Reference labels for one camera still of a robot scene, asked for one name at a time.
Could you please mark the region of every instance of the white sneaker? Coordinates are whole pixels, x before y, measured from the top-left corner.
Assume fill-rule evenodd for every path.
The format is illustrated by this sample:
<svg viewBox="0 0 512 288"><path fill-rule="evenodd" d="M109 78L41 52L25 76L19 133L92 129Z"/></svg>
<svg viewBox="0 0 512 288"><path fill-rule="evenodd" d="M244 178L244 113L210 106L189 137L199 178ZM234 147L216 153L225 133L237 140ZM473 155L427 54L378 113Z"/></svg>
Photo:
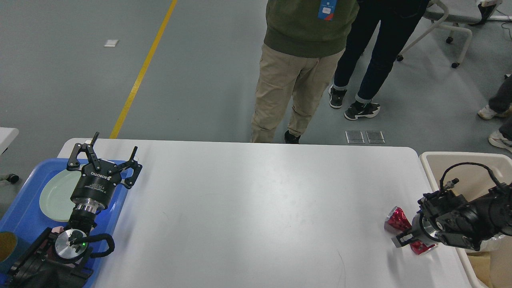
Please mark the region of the white sneaker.
<svg viewBox="0 0 512 288"><path fill-rule="evenodd" d="M492 146L507 149L512 152L512 141L505 138L499 130L496 130L489 135L489 143Z"/></svg>
<svg viewBox="0 0 512 288"><path fill-rule="evenodd" d="M489 105L485 105L482 110L478 111L478 116L484 120L492 119L493 117L509 117L512 114L512 106L508 107L508 110L503 113L498 113L491 109Z"/></svg>

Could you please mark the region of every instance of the blue lanyard badge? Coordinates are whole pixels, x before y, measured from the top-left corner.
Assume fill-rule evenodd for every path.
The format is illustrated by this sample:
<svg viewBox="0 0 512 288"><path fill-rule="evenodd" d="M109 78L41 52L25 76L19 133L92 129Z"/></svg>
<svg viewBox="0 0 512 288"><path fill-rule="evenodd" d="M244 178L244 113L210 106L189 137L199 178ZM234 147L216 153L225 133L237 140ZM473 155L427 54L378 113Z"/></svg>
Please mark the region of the blue lanyard badge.
<svg viewBox="0 0 512 288"><path fill-rule="evenodd" d="M336 8L337 0L322 0L318 11L318 18L322 20L332 21L334 17L334 8Z"/></svg>

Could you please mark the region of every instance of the metal floor plate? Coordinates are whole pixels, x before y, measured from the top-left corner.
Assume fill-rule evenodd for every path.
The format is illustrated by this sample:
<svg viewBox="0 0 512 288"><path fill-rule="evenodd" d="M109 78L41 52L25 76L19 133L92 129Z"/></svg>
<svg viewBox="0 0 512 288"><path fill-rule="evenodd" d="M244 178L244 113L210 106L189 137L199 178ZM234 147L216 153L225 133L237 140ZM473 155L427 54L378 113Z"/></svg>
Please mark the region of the metal floor plate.
<svg viewBox="0 0 512 288"><path fill-rule="evenodd" d="M103 47L116 47L118 42L119 40L117 39L109 39L105 42L105 45L103 45Z"/></svg>
<svg viewBox="0 0 512 288"><path fill-rule="evenodd" d="M362 137L361 131L345 131L347 136L347 143L349 144L364 144L365 140Z"/></svg>
<svg viewBox="0 0 512 288"><path fill-rule="evenodd" d="M371 144L385 144L384 136L382 135L382 131L366 131L366 137L368 138L368 143Z"/></svg>

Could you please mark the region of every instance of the gray floor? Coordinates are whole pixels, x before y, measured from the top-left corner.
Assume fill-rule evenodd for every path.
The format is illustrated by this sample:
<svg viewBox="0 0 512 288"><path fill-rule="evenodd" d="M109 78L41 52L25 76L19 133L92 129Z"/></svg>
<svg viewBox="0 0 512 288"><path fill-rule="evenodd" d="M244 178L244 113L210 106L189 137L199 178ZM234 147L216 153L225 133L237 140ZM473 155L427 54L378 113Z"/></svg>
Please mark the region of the gray floor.
<svg viewBox="0 0 512 288"><path fill-rule="evenodd" d="M34 166L73 137L108 138L171 0L0 2L0 126L19 136L0 158L0 216ZM265 34L265 1L178 1L118 138L247 142ZM512 3L500 11L511 15ZM413 37L430 22L422 19ZM499 22L470 27L465 62L450 67L464 36L437 30L396 63L373 119L347 121L325 97L302 144L347 145L346 130L382 131L386 146L501 153L487 142L502 119L476 112L512 72L512 39ZM104 48L119 39L116 48ZM369 62L362 56L348 106ZM278 127L281 143L287 119Z"/></svg>

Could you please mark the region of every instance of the black sneaker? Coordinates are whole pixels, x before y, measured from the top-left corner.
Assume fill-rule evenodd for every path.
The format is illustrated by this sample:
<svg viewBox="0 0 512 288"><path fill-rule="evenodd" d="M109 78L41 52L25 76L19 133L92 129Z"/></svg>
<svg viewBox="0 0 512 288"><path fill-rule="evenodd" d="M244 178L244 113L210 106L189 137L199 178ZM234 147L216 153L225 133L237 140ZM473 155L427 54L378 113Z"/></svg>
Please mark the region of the black sneaker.
<svg viewBox="0 0 512 288"><path fill-rule="evenodd" d="M286 131L285 132L285 143L286 144L298 144L298 140L300 139L301 137L295 137L293 136L290 131Z"/></svg>
<svg viewBox="0 0 512 288"><path fill-rule="evenodd" d="M373 118L379 114L380 105L377 103L367 103L361 110L358 110L354 104L345 111L345 118L350 121L357 120L359 117Z"/></svg>
<svg viewBox="0 0 512 288"><path fill-rule="evenodd" d="M329 88L329 105L334 109L339 109L342 107L343 97L347 93L347 89L345 90L336 90L334 85L331 85Z"/></svg>

